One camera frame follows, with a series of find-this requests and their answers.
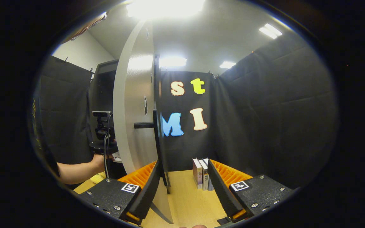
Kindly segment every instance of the foam letter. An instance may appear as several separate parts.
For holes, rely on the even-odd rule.
[[[170,118],[168,118],[168,122],[166,122],[163,117],[163,132],[165,136],[170,134],[171,129],[173,129],[171,136],[182,136],[184,134],[181,130],[180,117],[181,113],[178,112],[171,113]]]
[[[204,118],[202,117],[202,111],[204,111],[202,108],[194,108],[190,111],[192,116],[194,117],[194,130],[200,131],[204,130],[208,126],[204,123]]]
[[[184,84],[182,82],[171,82],[171,94],[174,96],[183,95],[185,92],[183,86]]]
[[[194,92],[197,94],[203,94],[205,92],[205,89],[201,88],[201,85],[205,84],[204,81],[201,81],[201,79],[197,78],[191,81],[191,84],[194,85]]]

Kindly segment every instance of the blue letter m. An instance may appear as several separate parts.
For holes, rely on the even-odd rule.
[[[170,134],[171,128],[173,129],[171,136],[182,136],[184,134],[183,131],[181,131],[180,117],[181,113],[178,112],[171,113],[168,122],[166,122],[163,117],[163,132],[165,136]]]

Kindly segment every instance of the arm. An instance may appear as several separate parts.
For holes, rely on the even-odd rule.
[[[103,172],[104,157],[102,155],[94,154],[92,161],[88,163],[75,165],[57,163],[57,166],[60,174],[60,181],[68,185],[73,185],[84,182],[97,173]]]

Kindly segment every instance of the book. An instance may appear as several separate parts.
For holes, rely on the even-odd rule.
[[[202,188],[202,166],[197,158],[192,159],[192,170],[194,173],[194,181],[197,189]]]
[[[199,160],[202,166],[202,190],[208,190],[208,182],[209,182],[209,174],[208,174],[208,166],[205,164],[203,159]]]
[[[203,160],[204,160],[205,164],[208,166],[209,159],[208,158],[204,158]],[[214,188],[213,188],[212,181],[209,178],[209,181],[208,181],[208,191],[212,191],[213,189]]]

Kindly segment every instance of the white wall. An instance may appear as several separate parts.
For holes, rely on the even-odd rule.
[[[97,68],[99,63],[114,60],[113,56],[107,52],[98,41],[89,33],[84,32],[74,41],[68,41],[60,45],[52,56],[70,62],[76,66],[90,70]]]

